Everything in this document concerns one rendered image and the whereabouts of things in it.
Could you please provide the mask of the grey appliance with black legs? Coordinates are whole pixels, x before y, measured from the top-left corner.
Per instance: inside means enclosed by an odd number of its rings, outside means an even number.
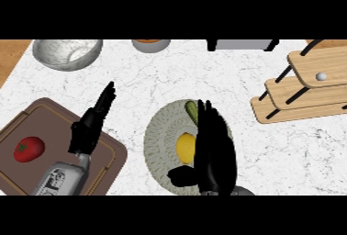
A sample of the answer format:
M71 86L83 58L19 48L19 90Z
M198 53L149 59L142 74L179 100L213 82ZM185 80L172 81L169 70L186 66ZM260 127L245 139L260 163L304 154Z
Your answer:
M272 51L278 39L208 39L207 50L265 50Z

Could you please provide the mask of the grey cup with orange rim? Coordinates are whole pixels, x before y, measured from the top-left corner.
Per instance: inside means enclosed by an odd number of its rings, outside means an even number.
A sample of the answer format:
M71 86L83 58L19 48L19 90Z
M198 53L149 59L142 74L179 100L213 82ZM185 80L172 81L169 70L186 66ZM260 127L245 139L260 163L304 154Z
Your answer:
M135 48L144 53L157 53L163 51L172 41L169 39L133 39Z

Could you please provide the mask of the green cucumber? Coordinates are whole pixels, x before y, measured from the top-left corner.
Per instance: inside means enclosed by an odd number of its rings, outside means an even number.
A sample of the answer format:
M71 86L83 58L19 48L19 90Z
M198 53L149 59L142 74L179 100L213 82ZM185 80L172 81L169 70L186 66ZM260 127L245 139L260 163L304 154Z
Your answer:
M198 124L198 106L195 105L195 103L192 101L186 102L185 109L186 109L186 112L191 116L191 120L192 120L194 124Z

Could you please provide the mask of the wooden tiered shelf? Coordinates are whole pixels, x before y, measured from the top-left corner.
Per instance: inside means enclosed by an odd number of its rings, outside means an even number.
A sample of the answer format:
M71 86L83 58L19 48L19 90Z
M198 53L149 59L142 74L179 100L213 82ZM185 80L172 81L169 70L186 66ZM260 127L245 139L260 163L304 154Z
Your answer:
M251 99L262 124L347 114L347 45L316 49L321 43L313 39L290 53L288 68ZM318 73L327 73L325 81L316 80Z

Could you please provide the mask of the yellow lemon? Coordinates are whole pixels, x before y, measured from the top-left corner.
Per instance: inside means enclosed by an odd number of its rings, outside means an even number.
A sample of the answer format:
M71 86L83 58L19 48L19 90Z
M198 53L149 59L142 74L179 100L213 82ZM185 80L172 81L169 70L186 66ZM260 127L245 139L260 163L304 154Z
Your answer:
M195 156L195 137L185 132L176 141L176 155L183 164L194 162Z

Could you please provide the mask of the red tomato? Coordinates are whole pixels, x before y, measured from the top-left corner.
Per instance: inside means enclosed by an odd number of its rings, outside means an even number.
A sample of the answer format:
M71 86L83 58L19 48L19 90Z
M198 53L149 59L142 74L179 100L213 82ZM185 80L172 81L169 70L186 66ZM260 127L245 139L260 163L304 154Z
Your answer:
M14 158L18 162L31 162L45 152L45 142L39 137L24 138L15 148Z

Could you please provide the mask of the brown cutting board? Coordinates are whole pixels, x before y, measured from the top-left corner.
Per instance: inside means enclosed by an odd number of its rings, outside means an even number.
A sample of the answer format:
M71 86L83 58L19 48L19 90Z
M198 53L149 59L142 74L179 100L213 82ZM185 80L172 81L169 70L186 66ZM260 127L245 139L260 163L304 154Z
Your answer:
M68 152L71 125L80 119L52 99L42 98L14 118L0 130L0 190L6 195L30 195L45 172L56 162L79 164ZM45 143L43 155L31 162L18 162L14 152L19 141L39 137ZM124 145L105 133L92 153L90 177L82 194L104 195L111 188L124 166L127 151Z

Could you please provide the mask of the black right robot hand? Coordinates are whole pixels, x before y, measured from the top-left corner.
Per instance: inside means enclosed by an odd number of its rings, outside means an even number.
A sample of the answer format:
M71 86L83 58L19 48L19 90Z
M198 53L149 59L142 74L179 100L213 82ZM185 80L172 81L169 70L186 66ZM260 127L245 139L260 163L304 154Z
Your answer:
M194 166L173 168L169 178L177 187L197 185L203 195L232 195L238 178L237 151L223 117L210 101L198 101Z

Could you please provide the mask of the round grey woven placemat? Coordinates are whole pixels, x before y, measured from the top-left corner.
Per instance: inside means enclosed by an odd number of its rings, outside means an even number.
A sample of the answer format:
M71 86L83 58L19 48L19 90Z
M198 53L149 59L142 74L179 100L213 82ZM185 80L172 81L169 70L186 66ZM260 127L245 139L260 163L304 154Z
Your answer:
M177 187L169 178L169 171L173 168L194 166L194 162L183 164L176 155L176 141L180 135L188 132L197 139L198 134L198 124L194 124L185 109L188 101L198 106L195 100L177 100L155 113L145 131L144 156L151 175L160 186L176 195L198 196L201 193L197 185Z

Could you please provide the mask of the white marble bowl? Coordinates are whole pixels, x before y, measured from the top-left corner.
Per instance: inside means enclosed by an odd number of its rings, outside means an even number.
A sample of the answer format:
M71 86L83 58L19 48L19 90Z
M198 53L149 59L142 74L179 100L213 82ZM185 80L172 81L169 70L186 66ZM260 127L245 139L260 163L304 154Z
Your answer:
M50 69L74 72L92 65L102 47L101 39L36 39L33 56Z

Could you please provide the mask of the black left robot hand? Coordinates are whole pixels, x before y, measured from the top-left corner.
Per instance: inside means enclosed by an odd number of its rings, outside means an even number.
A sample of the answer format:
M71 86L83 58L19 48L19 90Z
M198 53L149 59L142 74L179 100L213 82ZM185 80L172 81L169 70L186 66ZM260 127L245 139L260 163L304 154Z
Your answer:
M115 97L114 82L110 82L95 107L87 109L82 119L71 125L73 138L68 149L70 153L92 154Z

